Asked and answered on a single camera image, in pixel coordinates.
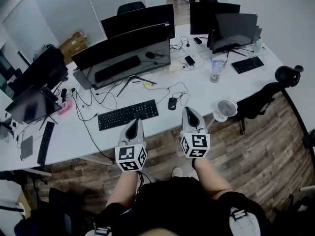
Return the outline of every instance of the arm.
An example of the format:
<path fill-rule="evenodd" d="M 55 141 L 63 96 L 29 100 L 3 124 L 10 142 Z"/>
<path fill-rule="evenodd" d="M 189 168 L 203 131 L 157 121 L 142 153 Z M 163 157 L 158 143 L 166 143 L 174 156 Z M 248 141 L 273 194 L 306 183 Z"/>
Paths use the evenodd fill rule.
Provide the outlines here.
<path fill-rule="evenodd" d="M 195 169 L 202 187 L 211 198 L 217 200 L 223 193 L 233 191 L 231 185 L 218 174 L 208 159 L 197 158 Z"/>
<path fill-rule="evenodd" d="M 122 172 L 112 195 L 107 201 L 106 207 L 112 203 L 120 203 L 127 209 L 130 209 L 136 195 L 137 182 L 138 173 L 136 171 Z"/>

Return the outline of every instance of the chair headrest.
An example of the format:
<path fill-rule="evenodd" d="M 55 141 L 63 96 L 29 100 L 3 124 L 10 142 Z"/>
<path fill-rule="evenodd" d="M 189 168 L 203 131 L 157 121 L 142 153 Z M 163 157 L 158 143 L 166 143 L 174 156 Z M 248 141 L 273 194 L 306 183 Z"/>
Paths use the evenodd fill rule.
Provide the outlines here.
<path fill-rule="evenodd" d="M 303 71 L 304 68 L 301 65 L 297 65 L 295 68 L 280 66 L 275 72 L 275 77 L 285 87 L 294 87 L 299 83 L 301 78 L 300 73 Z"/>

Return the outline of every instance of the person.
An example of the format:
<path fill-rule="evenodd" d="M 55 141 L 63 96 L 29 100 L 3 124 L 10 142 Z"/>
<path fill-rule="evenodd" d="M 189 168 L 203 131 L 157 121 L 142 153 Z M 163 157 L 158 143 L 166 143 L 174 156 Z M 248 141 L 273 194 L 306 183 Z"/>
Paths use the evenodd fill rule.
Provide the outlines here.
<path fill-rule="evenodd" d="M 192 166 L 199 181 L 175 168 L 171 180 L 144 184 L 137 195 L 137 172 L 123 172 L 95 220 L 96 235 L 267 235 L 257 203 L 233 192 L 208 159 L 194 159 Z"/>

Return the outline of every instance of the wooden floor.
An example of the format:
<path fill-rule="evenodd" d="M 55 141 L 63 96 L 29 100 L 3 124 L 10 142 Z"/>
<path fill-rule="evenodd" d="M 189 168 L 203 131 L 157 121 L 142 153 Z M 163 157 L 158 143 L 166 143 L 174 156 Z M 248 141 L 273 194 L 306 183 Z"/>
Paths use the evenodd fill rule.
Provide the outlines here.
<path fill-rule="evenodd" d="M 246 134 L 241 136 L 237 119 L 215 122 L 209 129 L 211 151 L 207 156 L 235 191 L 258 202 L 273 220 L 273 207 L 285 209 L 290 194 L 298 200 L 302 197 L 300 187 L 315 184 L 311 156 L 303 148 L 301 127 L 282 93 L 276 95 L 264 116 L 247 120 L 246 124 Z M 184 176 L 196 176 L 191 160 L 180 148 L 180 130 L 146 139 L 149 156 L 144 172 L 151 179 L 170 179 L 176 166 L 183 169 Z M 103 166 L 81 159 L 46 166 L 46 170 L 53 176 L 46 177 L 48 185 L 38 182 L 43 201 L 48 201 L 50 187 L 78 194 L 89 188 L 93 193 L 87 196 L 84 209 L 96 213 L 105 208 L 121 174 L 116 165 Z"/>

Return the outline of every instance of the cardboard box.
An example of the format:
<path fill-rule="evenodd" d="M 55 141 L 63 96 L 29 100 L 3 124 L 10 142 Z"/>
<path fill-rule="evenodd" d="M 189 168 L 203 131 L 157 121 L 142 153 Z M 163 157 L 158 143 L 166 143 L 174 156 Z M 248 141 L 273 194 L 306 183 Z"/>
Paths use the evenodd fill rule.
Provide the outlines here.
<path fill-rule="evenodd" d="M 64 62 L 66 65 L 72 62 L 72 55 L 75 55 L 88 47 L 85 38 L 86 35 L 83 35 L 80 31 L 76 31 L 65 42 L 58 46 L 64 55 Z"/>

